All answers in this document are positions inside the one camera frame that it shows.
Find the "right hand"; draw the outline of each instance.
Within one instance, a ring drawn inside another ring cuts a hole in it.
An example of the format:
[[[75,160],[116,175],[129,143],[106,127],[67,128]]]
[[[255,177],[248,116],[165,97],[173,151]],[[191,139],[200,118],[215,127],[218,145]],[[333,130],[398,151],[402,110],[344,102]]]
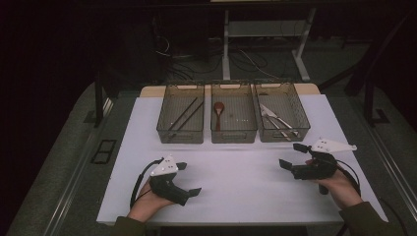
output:
[[[330,178],[312,181],[328,188],[334,202],[341,209],[363,203],[355,188],[340,170],[336,170]]]

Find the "sleeve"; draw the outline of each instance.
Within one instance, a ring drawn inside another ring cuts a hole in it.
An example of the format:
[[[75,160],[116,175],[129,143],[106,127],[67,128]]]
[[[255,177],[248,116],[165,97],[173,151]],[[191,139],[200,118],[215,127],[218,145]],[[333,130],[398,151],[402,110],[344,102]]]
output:
[[[352,236],[403,235],[400,227],[383,221],[368,202],[348,207],[339,213]]]
[[[111,236],[142,236],[145,234],[145,224],[129,217],[117,217],[111,230]]]

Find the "floor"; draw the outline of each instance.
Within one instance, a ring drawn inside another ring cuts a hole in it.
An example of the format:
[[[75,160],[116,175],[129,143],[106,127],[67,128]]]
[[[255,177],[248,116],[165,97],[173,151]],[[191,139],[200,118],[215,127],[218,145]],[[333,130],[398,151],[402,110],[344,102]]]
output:
[[[366,44],[341,48],[341,44],[338,38],[308,41],[303,60],[311,83],[320,85],[349,68],[360,60],[368,48]],[[295,40],[282,38],[231,42],[232,80],[279,77],[288,82],[302,83],[290,54],[294,46]],[[187,54],[174,55],[177,60],[169,65],[165,82],[174,79],[221,80],[221,54],[216,39],[212,40],[211,47],[211,55],[205,60]],[[417,235],[415,214],[409,209],[411,206],[403,194],[407,188],[392,181],[395,176],[387,171],[389,165],[383,161],[386,157],[394,156],[395,164],[408,180],[412,195],[417,190],[417,181],[414,181],[417,159],[410,158],[417,152],[416,133],[381,90],[375,94],[375,108],[382,109],[390,123],[371,128],[362,116],[363,92],[349,97],[343,91],[348,79],[323,89],[321,93],[328,97],[348,142],[358,147],[355,155],[376,195],[395,209],[410,235]],[[95,128],[86,119],[94,111],[93,85],[86,88],[30,189],[9,235],[41,235],[44,232],[46,235],[109,234],[110,228],[96,223],[95,218],[138,94],[137,90],[121,91],[118,98],[108,104],[102,124]],[[116,148],[108,164],[91,164],[89,160],[101,140],[116,140]],[[393,212],[384,204],[383,208],[389,221],[398,223]],[[340,225],[309,225],[304,230],[307,231],[306,235],[327,236],[335,235],[339,228]],[[243,235],[236,234],[238,229],[234,230],[224,235]],[[262,230],[265,230],[263,235],[276,235],[276,230],[280,229]],[[169,231],[163,229],[161,235],[170,235],[165,232]]]

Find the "white tabletop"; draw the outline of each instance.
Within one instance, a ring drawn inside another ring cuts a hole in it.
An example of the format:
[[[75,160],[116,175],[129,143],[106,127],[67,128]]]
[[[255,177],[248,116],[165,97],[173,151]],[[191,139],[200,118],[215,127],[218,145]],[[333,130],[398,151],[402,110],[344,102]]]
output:
[[[311,129],[304,145],[320,137],[347,143],[324,95],[300,95]],[[139,97],[123,139],[97,221],[114,224],[129,212],[129,202],[138,175],[153,160],[172,154],[187,162],[173,182],[184,189],[203,188],[185,206],[168,206],[150,221],[153,225],[294,225],[341,222],[330,195],[319,193],[310,181],[294,180],[281,169],[280,158],[304,164],[310,158],[292,149],[292,143],[213,144],[210,138],[210,99],[206,99],[204,143],[162,144],[156,131],[161,97]],[[385,216],[354,153],[336,153],[351,165],[361,182],[362,197],[383,219]]]

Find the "hand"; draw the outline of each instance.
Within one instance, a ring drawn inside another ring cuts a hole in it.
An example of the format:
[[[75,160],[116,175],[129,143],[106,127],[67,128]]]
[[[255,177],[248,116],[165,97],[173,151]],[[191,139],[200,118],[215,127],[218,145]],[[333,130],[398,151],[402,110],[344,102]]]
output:
[[[157,211],[163,207],[173,205],[171,201],[156,195],[151,189],[149,179],[139,192],[138,198],[128,213],[129,218],[136,219],[140,222],[148,221]]]
[[[330,178],[313,180],[313,182],[328,188],[334,202],[341,209],[352,207],[363,202],[349,179],[340,170],[336,170]]]

